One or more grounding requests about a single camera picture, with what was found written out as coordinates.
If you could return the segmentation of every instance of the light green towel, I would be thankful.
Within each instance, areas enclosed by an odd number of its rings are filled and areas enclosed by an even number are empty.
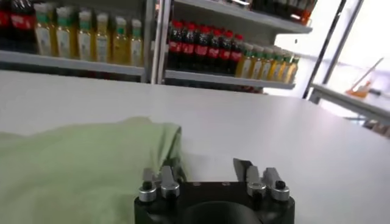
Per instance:
[[[0,223],[133,223],[143,169],[177,163],[180,135],[144,117],[0,135]]]

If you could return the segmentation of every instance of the white shelf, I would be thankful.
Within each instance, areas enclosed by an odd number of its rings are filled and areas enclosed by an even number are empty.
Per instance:
[[[285,84],[281,82],[270,82],[255,79],[241,79],[222,75],[210,75],[201,74],[195,72],[174,71],[167,70],[165,72],[165,78],[180,79],[180,80],[192,80],[199,82],[211,82],[211,83],[223,83],[242,86],[264,87],[264,88],[277,88],[277,89],[293,89],[295,84]]]
[[[114,65],[108,63],[73,60],[67,58],[47,57],[11,51],[0,51],[0,62],[38,65],[65,69],[78,69],[96,72],[110,72],[125,75],[143,75],[144,68]]]
[[[311,27],[264,13],[251,12],[232,5],[227,5],[223,2],[215,2],[212,0],[175,0],[175,2],[255,21],[256,23],[275,28],[278,33],[310,33],[313,30]]]

